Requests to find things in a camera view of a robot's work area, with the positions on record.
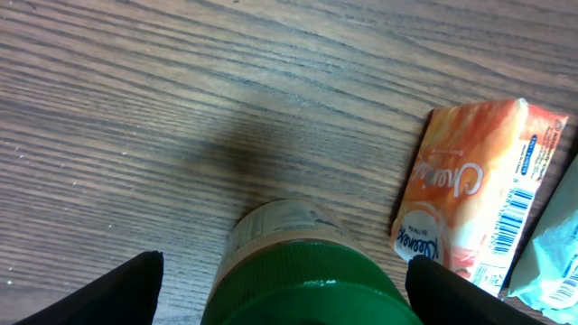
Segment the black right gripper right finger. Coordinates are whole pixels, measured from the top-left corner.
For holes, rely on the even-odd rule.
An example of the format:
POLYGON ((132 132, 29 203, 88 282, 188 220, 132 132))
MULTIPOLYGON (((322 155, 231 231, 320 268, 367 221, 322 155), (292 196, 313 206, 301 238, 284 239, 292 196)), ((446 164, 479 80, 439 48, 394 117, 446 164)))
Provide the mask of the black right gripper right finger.
POLYGON ((424 324, 540 325, 443 265, 418 255, 408 263, 406 292, 424 324))

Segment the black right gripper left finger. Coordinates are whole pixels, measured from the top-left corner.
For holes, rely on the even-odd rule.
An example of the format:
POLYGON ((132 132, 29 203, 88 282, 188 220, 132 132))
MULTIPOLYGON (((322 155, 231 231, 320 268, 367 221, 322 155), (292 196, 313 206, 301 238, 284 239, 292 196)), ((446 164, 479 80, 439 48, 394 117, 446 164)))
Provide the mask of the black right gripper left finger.
POLYGON ((163 254, 146 251, 15 325, 152 325, 163 254))

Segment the teal tissue packet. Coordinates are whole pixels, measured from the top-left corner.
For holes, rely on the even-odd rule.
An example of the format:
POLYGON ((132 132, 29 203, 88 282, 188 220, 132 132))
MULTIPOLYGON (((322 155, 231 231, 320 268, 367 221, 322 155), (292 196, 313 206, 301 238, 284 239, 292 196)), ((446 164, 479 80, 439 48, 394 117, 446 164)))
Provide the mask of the teal tissue packet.
POLYGON ((573 161, 512 272, 509 297, 560 324, 577 324, 577 161, 573 161))

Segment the orange snack packet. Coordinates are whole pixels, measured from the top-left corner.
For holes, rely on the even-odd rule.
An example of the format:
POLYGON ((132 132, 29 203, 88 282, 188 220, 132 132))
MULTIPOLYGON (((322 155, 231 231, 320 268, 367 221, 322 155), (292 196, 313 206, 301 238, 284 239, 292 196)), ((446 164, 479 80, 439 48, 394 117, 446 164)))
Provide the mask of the orange snack packet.
POLYGON ((568 119, 523 98, 435 109, 392 225, 396 253, 499 295, 568 119))

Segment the green lid seasoning jar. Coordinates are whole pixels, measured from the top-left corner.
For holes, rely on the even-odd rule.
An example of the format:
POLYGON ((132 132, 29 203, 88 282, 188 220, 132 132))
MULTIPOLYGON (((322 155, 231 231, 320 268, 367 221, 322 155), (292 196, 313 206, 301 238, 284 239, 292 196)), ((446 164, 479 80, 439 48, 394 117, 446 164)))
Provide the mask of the green lid seasoning jar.
POLYGON ((204 324, 417 324, 384 270, 341 223, 276 200, 231 230, 204 324))

